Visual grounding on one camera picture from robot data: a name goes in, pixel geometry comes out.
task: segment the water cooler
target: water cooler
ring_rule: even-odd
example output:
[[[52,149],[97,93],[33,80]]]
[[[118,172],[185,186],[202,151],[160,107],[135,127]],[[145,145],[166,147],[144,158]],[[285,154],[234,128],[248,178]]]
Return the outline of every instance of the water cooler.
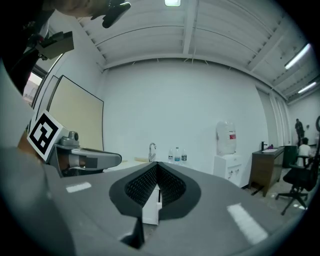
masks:
[[[243,174],[242,163],[241,155],[216,155],[214,157],[213,175],[224,178],[239,187]]]
[[[214,157],[213,175],[240,186],[242,157],[235,154],[237,147],[236,126],[231,120],[216,125],[217,155]]]

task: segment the black office chair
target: black office chair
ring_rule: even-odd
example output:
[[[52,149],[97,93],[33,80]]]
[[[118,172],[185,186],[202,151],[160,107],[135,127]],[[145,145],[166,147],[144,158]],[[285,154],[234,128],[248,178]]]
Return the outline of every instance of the black office chair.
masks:
[[[316,128],[318,131],[320,131],[319,121],[320,121],[320,116],[316,120]],[[305,209],[307,208],[302,197],[305,197],[304,200],[306,201],[308,199],[308,193],[302,193],[302,191],[306,190],[309,192],[317,184],[319,162],[320,162],[319,148],[320,148],[320,139],[318,142],[315,156],[313,159],[309,159],[308,164],[306,164],[306,159],[309,158],[308,156],[298,155],[296,159],[298,158],[303,159],[303,167],[297,166],[294,164],[289,165],[292,169],[283,177],[283,180],[287,183],[292,184],[291,190],[289,193],[279,193],[275,197],[276,200],[278,200],[279,197],[292,198],[289,204],[281,212],[281,215],[285,215],[286,210],[289,208],[289,206],[293,203],[294,200],[298,200],[298,202]]]

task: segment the whiteboard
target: whiteboard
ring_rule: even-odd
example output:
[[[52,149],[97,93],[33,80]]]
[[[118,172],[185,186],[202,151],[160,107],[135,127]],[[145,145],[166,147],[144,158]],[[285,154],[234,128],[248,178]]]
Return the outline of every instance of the whiteboard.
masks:
[[[103,151],[104,102],[64,75],[60,78],[48,112],[69,131],[79,135],[83,148]]]

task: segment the ceiling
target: ceiling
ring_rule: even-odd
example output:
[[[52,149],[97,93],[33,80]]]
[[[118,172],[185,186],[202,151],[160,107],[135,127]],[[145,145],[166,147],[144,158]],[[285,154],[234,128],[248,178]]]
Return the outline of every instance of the ceiling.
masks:
[[[261,80],[288,101],[320,80],[312,49],[289,70],[307,40],[272,0],[128,0],[131,9],[108,29],[102,16],[76,20],[104,58],[102,69],[161,58],[220,63]]]

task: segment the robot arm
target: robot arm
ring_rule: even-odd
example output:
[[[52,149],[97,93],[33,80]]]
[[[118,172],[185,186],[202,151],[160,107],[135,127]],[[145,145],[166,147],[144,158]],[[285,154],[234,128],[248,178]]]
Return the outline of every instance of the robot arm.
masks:
[[[122,161],[120,154],[81,147],[78,133],[67,130],[46,110],[35,123],[27,140],[47,164],[57,169],[61,177],[67,176],[69,169],[93,174],[115,167]],[[59,155],[67,156],[68,170],[62,168]]]

